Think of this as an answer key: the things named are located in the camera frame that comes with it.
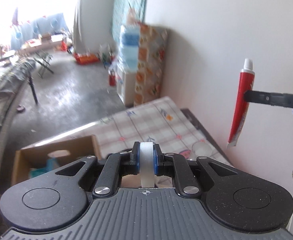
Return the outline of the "white tape roll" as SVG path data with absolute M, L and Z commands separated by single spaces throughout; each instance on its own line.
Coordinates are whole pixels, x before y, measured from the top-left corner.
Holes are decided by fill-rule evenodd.
M 154 145 L 152 142 L 141 142 L 139 145 L 139 175 L 141 187 L 155 186 Z

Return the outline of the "red toothpaste tube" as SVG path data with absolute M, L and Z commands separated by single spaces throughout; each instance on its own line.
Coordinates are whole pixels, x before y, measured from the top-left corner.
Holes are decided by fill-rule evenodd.
M 240 71 L 236 106 L 227 148 L 236 146 L 239 139 L 249 107 L 249 103 L 245 101 L 244 95 L 248 90 L 253 89 L 254 80 L 253 62 L 251 59 L 245 59 L 244 66 Z

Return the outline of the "checked floral tablecloth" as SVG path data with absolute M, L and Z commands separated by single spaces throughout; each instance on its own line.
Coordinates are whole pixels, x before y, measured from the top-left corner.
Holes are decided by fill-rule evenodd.
M 193 143 L 205 141 L 213 148 L 210 158 L 230 164 L 204 130 L 194 126 L 169 97 L 126 109 L 32 145 L 41 146 L 89 135 L 97 138 L 103 157 L 131 148 L 135 141 L 146 141 L 159 144 L 164 153 L 180 153 L 188 158 Z

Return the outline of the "clear glass cup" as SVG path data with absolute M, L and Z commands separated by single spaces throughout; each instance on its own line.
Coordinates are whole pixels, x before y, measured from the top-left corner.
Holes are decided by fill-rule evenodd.
M 205 141 L 197 141 L 191 146 L 188 160 L 196 160 L 197 157 L 210 157 L 213 154 L 213 148 Z

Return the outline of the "red fire extinguisher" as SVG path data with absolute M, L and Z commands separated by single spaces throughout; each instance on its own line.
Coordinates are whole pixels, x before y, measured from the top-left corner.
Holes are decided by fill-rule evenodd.
M 114 67 L 110 67 L 108 69 L 108 84 L 111 87 L 115 87 L 117 85 L 116 69 Z

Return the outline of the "teal folded cloth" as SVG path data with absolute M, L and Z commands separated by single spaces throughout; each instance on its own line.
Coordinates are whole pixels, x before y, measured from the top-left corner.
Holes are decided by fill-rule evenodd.
M 28 173 L 28 178 L 35 178 L 52 170 L 59 168 L 60 165 L 56 158 L 49 158 L 46 161 L 45 167 L 42 168 L 31 168 Z

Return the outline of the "brown cardboard box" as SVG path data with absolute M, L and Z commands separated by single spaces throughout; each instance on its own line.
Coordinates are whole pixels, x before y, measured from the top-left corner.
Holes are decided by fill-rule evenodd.
M 87 155 L 101 159 L 95 135 L 18 150 L 14 158 L 11 185 L 31 178 L 32 170 L 57 168 Z

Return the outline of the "red plastic crate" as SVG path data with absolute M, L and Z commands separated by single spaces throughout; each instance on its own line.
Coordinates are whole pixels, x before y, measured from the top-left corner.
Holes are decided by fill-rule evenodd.
M 86 64 L 96 63 L 100 61 L 99 57 L 97 57 L 97 55 L 95 54 L 74 53 L 73 56 L 77 64 L 79 65 L 86 65 Z

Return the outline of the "floral covered cabinet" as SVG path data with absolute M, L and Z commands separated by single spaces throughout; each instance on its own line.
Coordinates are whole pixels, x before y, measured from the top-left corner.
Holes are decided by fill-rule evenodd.
M 166 28 L 146 24 L 140 26 L 134 106 L 160 97 L 167 40 Z

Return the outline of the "large water bottle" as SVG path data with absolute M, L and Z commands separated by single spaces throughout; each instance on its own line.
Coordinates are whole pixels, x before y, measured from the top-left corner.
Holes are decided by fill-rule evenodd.
M 138 68 L 140 25 L 122 25 L 119 35 L 118 61 L 124 69 Z

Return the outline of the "folding table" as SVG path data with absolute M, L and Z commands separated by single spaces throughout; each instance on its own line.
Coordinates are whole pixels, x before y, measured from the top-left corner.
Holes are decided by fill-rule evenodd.
M 16 54 L 20 57 L 30 57 L 40 65 L 38 70 L 39 77 L 43 78 L 45 71 L 47 70 L 51 74 L 54 71 L 50 67 L 50 62 L 53 59 L 52 52 L 61 46 L 63 41 L 62 35 L 53 35 L 49 41 L 34 40 L 28 45 L 22 46 L 20 50 L 16 51 Z

